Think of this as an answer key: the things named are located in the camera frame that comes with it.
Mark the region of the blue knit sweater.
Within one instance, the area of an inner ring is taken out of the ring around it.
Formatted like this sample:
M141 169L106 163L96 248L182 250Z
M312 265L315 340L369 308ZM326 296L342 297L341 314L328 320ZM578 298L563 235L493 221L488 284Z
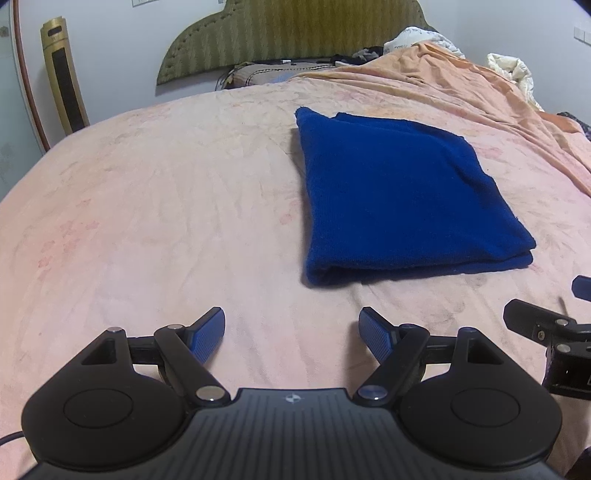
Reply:
M418 122L295 113L312 285L528 267L536 242L462 137Z

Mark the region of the pink bed sheet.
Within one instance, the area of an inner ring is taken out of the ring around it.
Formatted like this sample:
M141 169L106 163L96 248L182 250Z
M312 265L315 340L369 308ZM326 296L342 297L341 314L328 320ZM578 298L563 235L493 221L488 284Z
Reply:
M467 139L537 242L525 270L311 288L305 106L403 118ZM535 378L543 349L505 329L520 298L585 323L572 280L590 271L590 200L524 141L423 103L314 79L202 94L132 111L63 140L1 204L1 430L110 326L149 335L213 306L228 330L213 374L238 387L354 389L372 356L370 305L451 335L483 331Z

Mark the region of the white crumpled quilt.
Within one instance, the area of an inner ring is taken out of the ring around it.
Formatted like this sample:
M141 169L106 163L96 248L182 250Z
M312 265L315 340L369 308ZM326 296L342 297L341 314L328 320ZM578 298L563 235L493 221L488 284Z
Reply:
M535 83L526 63L518 58L497 53L487 55L488 68L515 84L526 102L537 111L544 111L534 96Z

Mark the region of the gold tower air conditioner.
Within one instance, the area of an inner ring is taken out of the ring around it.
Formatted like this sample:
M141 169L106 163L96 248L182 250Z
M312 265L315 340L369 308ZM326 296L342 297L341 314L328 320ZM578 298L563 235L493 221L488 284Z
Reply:
M40 29L48 81L65 135L89 125L77 80L67 24L59 16L45 22Z

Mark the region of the orange blanket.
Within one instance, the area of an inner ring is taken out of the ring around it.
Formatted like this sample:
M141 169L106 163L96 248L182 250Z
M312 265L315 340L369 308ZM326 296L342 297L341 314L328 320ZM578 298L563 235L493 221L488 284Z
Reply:
M590 142L574 120L530 106L493 70L430 42L386 54L362 66L308 72L329 81L417 101L524 141L546 163L590 193Z

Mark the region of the glass wardrobe door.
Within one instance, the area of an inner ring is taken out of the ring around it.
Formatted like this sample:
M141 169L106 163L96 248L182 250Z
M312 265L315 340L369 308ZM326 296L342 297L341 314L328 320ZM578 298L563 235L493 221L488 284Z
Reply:
M26 67L17 1L1 3L0 45L0 195L5 197L49 150Z

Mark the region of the white pillow behind blanket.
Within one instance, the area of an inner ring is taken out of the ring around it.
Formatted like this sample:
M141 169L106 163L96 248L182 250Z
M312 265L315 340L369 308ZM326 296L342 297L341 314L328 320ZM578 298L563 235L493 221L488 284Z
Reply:
M389 54L394 52L394 50L409 48L415 44L425 42L432 43L459 58L465 59L464 53L441 33L415 26L407 27L396 38L384 43L384 54Z

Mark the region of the olive green headboard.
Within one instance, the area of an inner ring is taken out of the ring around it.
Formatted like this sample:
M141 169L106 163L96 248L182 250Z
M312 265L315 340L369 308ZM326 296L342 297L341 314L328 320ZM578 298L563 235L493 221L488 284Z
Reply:
M411 26L430 27L417 1L228 1L173 40L156 84L250 61L351 55Z

